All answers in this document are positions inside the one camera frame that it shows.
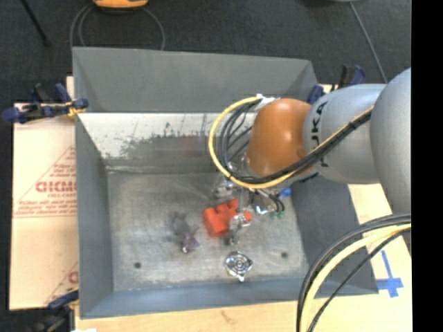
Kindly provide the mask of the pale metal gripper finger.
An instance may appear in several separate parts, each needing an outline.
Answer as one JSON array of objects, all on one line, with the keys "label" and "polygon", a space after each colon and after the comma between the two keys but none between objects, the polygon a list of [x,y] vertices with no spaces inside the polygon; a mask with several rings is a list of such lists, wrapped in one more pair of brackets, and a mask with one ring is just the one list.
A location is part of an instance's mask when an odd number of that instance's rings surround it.
[{"label": "pale metal gripper finger", "polygon": [[243,231],[249,226],[250,222],[245,215],[235,215],[228,223],[228,245],[238,244]]}]

